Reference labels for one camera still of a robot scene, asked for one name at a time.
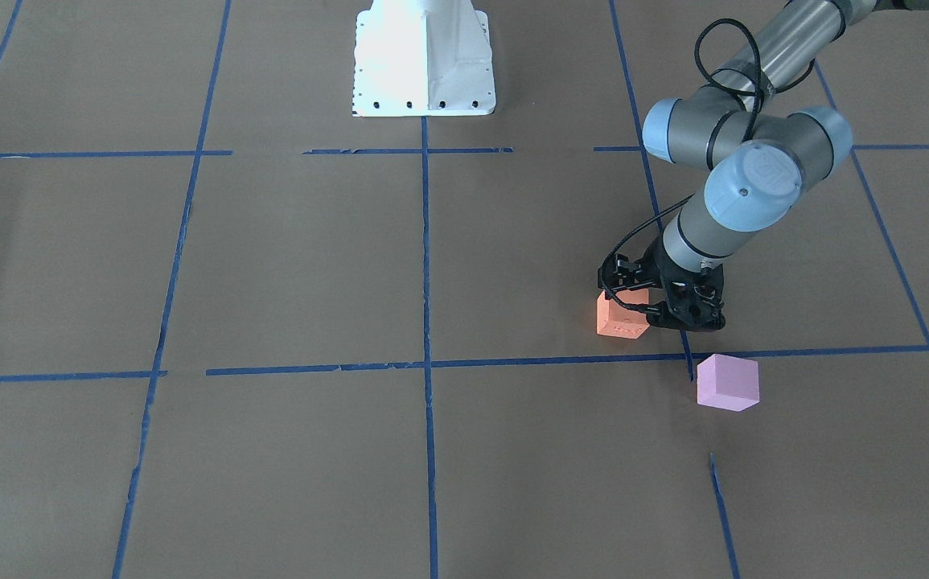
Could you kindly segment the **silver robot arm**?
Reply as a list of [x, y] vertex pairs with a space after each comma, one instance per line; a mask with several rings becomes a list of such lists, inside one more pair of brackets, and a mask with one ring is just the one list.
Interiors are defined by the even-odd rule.
[[664, 210], [669, 224], [634, 261], [619, 247], [598, 269], [602, 299], [649, 325], [714, 332], [725, 325], [724, 264], [828, 179], [853, 149], [853, 128], [831, 107], [771, 117], [763, 109], [806, 80], [815, 61], [875, 1], [789, 1], [758, 33], [720, 18], [706, 30], [739, 31], [744, 48], [708, 71], [686, 99], [659, 101], [642, 124], [642, 146], [671, 164], [706, 170], [695, 194]]

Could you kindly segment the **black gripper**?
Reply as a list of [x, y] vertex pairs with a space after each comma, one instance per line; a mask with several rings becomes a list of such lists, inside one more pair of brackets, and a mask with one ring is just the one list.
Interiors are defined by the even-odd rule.
[[644, 299], [648, 299], [650, 289], [660, 289], [665, 294], [667, 285], [709, 285], [721, 290], [724, 301], [724, 267], [688, 271], [668, 256], [660, 238], [656, 238], [636, 261], [630, 261], [623, 254], [608, 253], [597, 270], [596, 279], [604, 300], [647, 316], [662, 314], [665, 302], [634, 302], [627, 294], [645, 294]]

